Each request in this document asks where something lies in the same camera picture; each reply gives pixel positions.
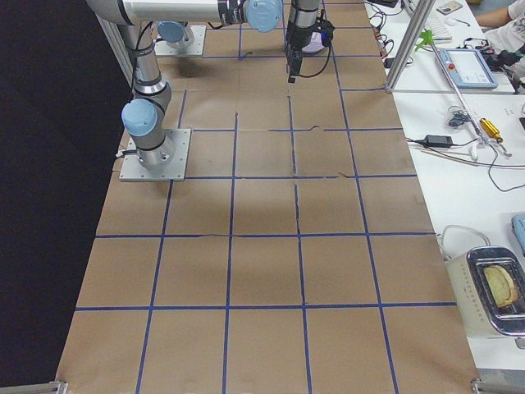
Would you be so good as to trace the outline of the person forearm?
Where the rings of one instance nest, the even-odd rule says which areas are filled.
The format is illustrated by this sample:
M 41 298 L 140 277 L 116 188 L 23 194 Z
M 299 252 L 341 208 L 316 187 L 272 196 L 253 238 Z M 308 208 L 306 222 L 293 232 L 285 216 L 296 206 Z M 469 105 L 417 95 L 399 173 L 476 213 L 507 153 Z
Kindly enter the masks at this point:
M 524 41 L 524 0 L 514 1 L 475 19 L 480 26 L 490 28 L 486 35 L 492 41 L 510 44 Z

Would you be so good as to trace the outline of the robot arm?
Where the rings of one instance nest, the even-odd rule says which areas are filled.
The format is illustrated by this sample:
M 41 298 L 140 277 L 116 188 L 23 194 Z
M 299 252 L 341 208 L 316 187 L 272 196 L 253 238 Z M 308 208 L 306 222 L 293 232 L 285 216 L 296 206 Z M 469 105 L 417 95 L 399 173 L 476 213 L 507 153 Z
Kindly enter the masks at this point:
M 174 148 L 162 128 L 171 86 L 158 67 L 150 26 L 148 22 L 118 27 L 132 66 L 132 99 L 123 107 L 121 119 L 139 162 L 155 168 L 169 161 Z
M 216 22 L 220 27 L 247 23 L 262 33 L 277 27 L 282 1 L 88 1 L 92 11 L 118 26 L 133 66 L 135 91 L 153 95 L 166 86 L 154 54 L 154 42 L 144 22 Z M 285 55 L 290 83 L 300 77 L 303 48 L 317 32 L 331 46 L 334 26 L 319 10 L 319 1 L 293 1 L 286 27 Z

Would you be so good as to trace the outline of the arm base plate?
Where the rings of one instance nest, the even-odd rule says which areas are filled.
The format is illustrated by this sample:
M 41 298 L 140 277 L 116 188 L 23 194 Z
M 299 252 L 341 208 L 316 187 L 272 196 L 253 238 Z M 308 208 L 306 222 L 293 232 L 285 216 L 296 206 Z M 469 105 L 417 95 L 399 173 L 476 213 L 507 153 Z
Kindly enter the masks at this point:
M 191 129 L 163 129 L 163 144 L 152 151 L 138 149 L 130 139 L 122 156 L 122 181 L 184 181 Z
M 175 22 L 157 24 L 157 57 L 202 57 L 205 25 L 182 25 Z

